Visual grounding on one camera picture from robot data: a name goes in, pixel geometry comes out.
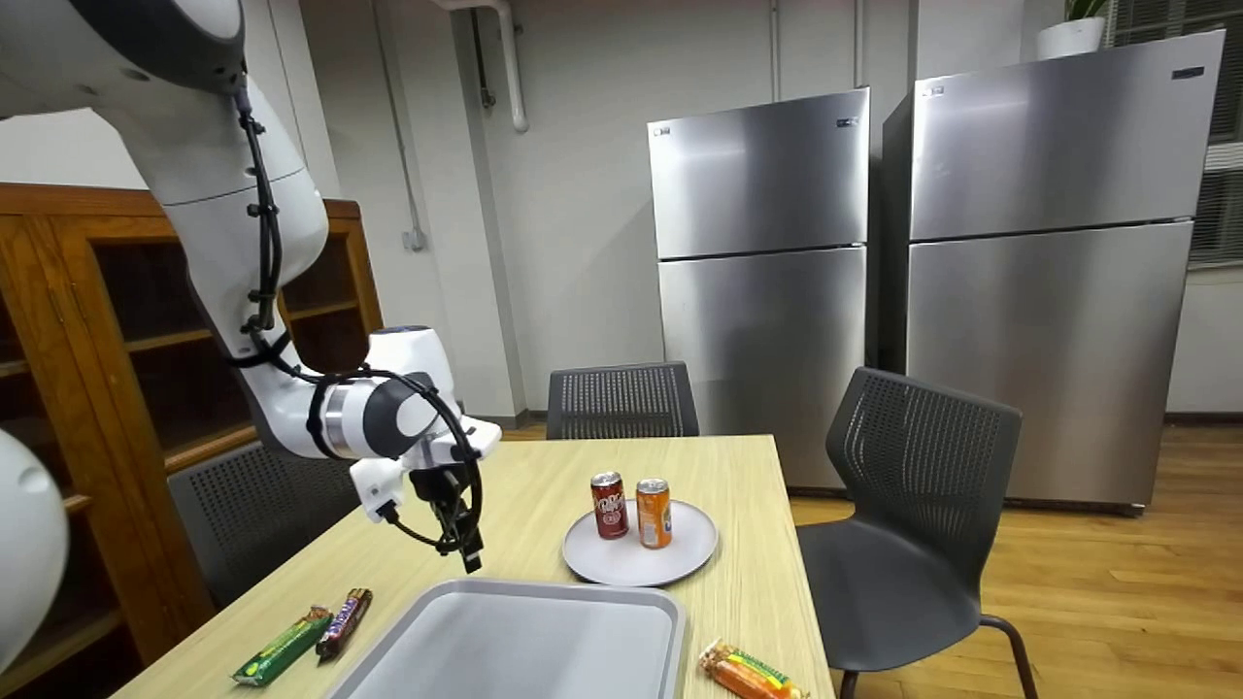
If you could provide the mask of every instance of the chair backrest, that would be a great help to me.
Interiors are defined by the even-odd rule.
[[[1020,429],[1023,415],[1004,405],[854,367],[827,455],[860,521],[942,554],[979,594]]]
[[[550,437],[700,435],[688,363],[604,363],[550,378]]]
[[[241,446],[169,477],[205,589],[219,604],[247,594],[289,554],[355,510],[345,462]]]

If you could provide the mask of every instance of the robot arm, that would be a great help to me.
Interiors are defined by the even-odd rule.
[[[362,459],[362,499],[390,517],[402,477],[377,466],[412,472],[442,525],[430,545],[473,570],[477,459],[502,429],[454,407],[434,328],[375,332],[349,378],[298,359],[275,292],[322,253],[327,212],[247,76],[241,31],[241,0],[0,0],[0,116],[102,111],[170,217],[267,437],[304,459]]]

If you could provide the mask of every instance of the chair leg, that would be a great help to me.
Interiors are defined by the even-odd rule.
[[[840,699],[854,699],[860,671],[842,671]]]
[[[1023,696],[1036,699],[1036,679],[1033,679],[1033,664],[1027,660],[1023,634],[1008,616],[990,616],[990,613],[979,613],[979,626],[990,626],[990,627],[1009,635],[1009,651],[1016,651],[1016,669],[1020,669],[1020,679],[1023,679]]]

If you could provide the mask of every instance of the wooden floor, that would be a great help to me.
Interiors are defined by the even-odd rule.
[[[842,521],[842,499],[793,499],[793,521]],[[1004,517],[985,604],[1009,616],[1049,699],[1243,699],[1243,428],[1166,428],[1156,510]],[[1004,634],[903,671],[862,699],[1023,696]]]

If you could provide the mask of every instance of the orange can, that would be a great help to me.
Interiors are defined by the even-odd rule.
[[[674,545],[674,521],[667,521],[667,482],[647,477],[635,486],[635,510],[638,510],[638,545],[647,547],[667,547]]]

